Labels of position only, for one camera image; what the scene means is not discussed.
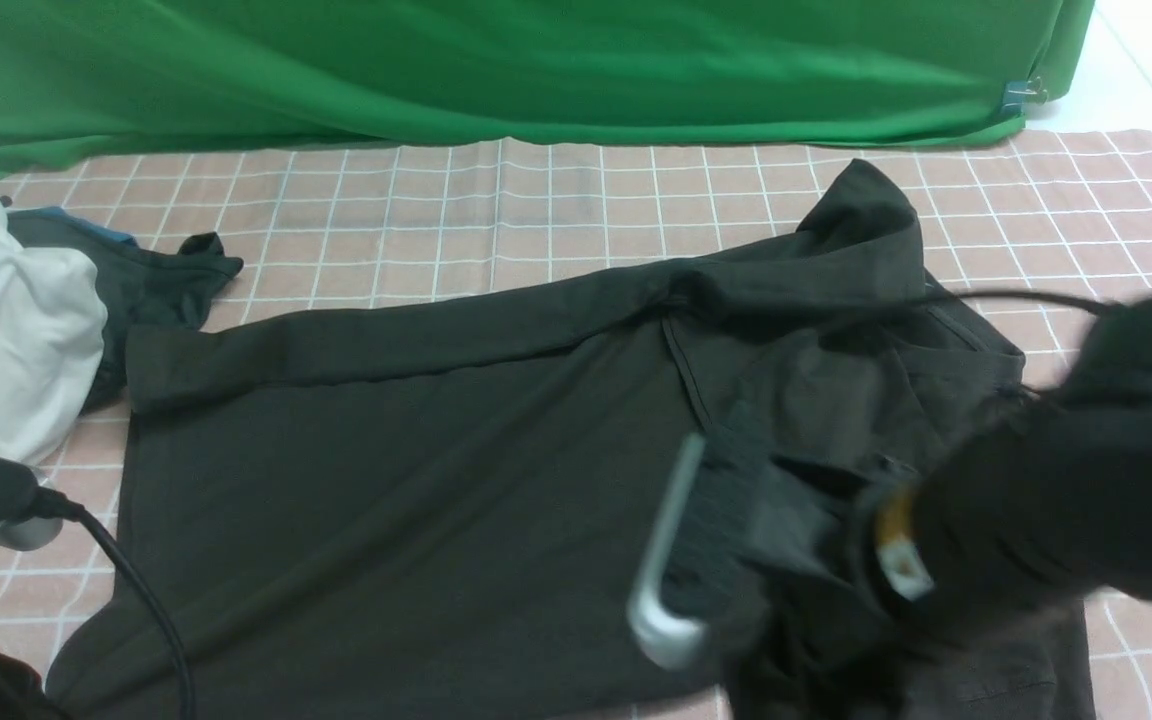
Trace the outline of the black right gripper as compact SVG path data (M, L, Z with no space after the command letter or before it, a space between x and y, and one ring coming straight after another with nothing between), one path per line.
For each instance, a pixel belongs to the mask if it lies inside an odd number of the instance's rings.
M1152 602L1152 300L927 471L774 457L741 551L773 615L737 719L1093 719L1085 598Z

